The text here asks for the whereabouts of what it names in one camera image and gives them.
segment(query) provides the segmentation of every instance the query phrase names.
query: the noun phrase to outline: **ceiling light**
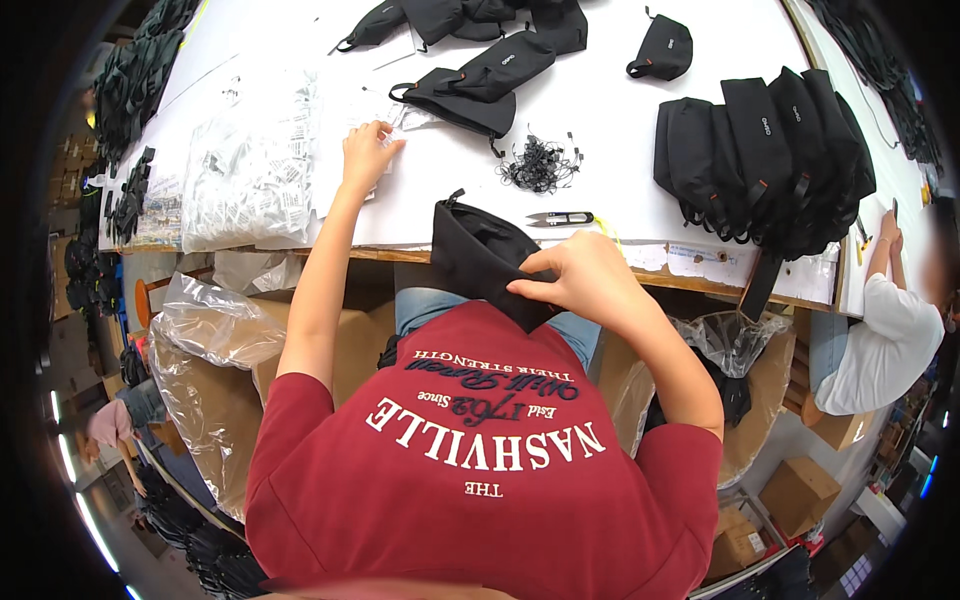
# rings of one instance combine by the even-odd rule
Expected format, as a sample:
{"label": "ceiling light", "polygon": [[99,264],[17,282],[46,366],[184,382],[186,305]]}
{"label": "ceiling light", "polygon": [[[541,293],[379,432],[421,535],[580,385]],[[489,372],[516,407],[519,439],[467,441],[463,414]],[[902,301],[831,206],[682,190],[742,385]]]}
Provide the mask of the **ceiling light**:
{"label": "ceiling light", "polygon": [[90,536],[97,543],[97,547],[100,548],[100,553],[104,555],[104,560],[107,561],[107,564],[110,565],[114,573],[119,573],[120,567],[117,566],[117,562],[113,559],[113,555],[110,554],[109,548],[107,548],[107,543],[100,535],[100,530],[97,529],[96,523],[93,522],[93,515],[90,514],[90,509],[86,507],[86,500],[79,493],[77,494],[77,504],[80,505],[80,514],[84,517],[86,529],[89,530]]}
{"label": "ceiling light", "polygon": [[57,397],[57,390],[50,390],[50,405],[54,409],[54,420],[60,422],[60,398]]}
{"label": "ceiling light", "polygon": [[70,457],[70,450],[66,447],[66,438],[61,433],[58,440],[60,442],[60,454],[63,455],[63,465],[66,467],[66,476],[70,478],[71,483],[77,483],[77,471],[73,469],[73,459]]}

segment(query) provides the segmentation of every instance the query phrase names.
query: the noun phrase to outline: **chair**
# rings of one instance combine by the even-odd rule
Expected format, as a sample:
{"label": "chair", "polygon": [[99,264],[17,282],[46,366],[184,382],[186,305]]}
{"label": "chair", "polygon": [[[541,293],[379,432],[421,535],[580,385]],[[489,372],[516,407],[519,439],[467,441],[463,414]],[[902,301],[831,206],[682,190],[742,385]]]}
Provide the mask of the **chair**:
{"label": "chair", "polygon": [[[203,267],[202,269],[197,269],[196,271],[191,271],[189,273],[184,273],[184,275],[199,278],[201,275],[210,273],[213,271],[213,267]],[[150,327],[150,321],[157,315],[159,312],[154,312],[150,308],[150,292],[155,289],[166,287],[170,285],[170,280],[172,277],[167,277],[159,281],[154,281],[153,283],[144,283],[143,279],[138,279],[136,281],[136,286],[133,288],[133,299],[136,303],[136,318],[140,320],[140,325],[147,329]]]}

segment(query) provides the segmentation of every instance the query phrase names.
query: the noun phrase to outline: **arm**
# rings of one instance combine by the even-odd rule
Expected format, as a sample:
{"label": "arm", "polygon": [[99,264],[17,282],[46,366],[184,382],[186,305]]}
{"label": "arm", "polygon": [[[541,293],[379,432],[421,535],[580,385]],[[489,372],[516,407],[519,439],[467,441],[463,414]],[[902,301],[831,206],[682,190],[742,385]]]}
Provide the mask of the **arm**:
{"label": "arm", "polygon": [[124,465],[127,466],[127,473],[130,474],[130,478],[133,480],[133,488],[143,497],[147,497],[147,491],[143,488],[143,483],[140,481],[140,478],[136,476],[136,469],[133,468],[133,457],[130,455],[130,449],[127,448],[127,443],[123,440],[117,440],[117,449],[120,450],[120,456],[123,457]]}
{"label": "arm", "polygon": [[507,290],[558,304],[619,334],[650,369],[668,422],[702,427],[723,440],[723,405],[707,370],[636,282],[605,235],[577,231],[559,246],[531,254],[520,270],[553,269],[555,283],[518,279]]}
{"label": "arm", "polygon": [[287,339],[276,376],[301,372],[327,388],[333,376],[333,345],[344,303],[350,243],[363,200],[380,179],[403,140],[383,147],[393,128],[373,121],[350,130],[344,140],[344,181],[324,219],[294,293]]}

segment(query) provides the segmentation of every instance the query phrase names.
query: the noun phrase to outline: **human hand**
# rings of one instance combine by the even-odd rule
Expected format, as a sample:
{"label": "human hand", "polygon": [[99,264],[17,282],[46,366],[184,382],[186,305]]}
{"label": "human hand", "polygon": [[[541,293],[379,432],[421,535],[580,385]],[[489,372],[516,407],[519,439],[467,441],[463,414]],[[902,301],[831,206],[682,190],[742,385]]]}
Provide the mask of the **human hand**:
{"label": "human hand", "polygon": [[897,227],[897,217],[892,209],[883,215],[883,221],[880,222],[880,239],[890,242],[891,248],[900,239],[900,228]]}
{"label": "human hand", "polygon": [[559,246],[531,254],[520,265],[524,273],[547,269],[560,275],[556,282],[517,279],[507,284],[507,291],[557,304],[621,334],[653,311],[663,314],[606,235],[577,231]]}
{"label": "human hand", "polygon": [[406,144],[399,139],[386,148],[381,143],[392,133],[389,123],[372,121],[350,130],[344,140],[344,185],[367,194],[386,171],[391,158]]}

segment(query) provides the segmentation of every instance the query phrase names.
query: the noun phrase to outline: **woman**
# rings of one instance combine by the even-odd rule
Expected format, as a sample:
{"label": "woman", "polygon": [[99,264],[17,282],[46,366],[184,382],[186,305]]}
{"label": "woman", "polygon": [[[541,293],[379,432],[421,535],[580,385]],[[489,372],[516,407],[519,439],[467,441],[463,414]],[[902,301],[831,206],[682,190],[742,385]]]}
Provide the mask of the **woman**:
{"label": "woman", "polygon": [[[401,292],[396,365],[333,414],[350,241],[403,147],[383,146],[391,130],[344,140],[344,181],[294,295],[247,484],[257,560],[315,597],[685,598],[713,545],[723,408],[607,237],[580,231],[521,265],[559,278],[509,291],[578,315],[530,335],[486,302]],[[587,381],[595,324],[657,382],[668,423],[635,461]]]}
{"label": "woman", "polygon": [[147,492],[133,468],[130,449],[121,442],[130,438],[139,440],[140,434],[136,429],[165,420],[171,419],[153,379],[147,379],[135,388],[124,388],[117,392],[114,401],[90,416],[86,424],[75,432],[80,458],[88,465],[100,458],[100,444],[118,449],[127,466],[127,473],[133,480],[133,487],[146,497]]}
{"label": "woman", "polygon": [[[921,272],[921,293],[908,291],[900,251],[903,236],[890,210],[863,288],[863,323],[814,311],[810,317],[810,391],[816,408],[855,415],[903,396],[926,370],[944,337],[944,317],[957,298],[958,248],[952,219],[938,219],[935,244]],[[893,281],[887,279],[891,267]],[[804,422],[812,424],[804,406]]]}

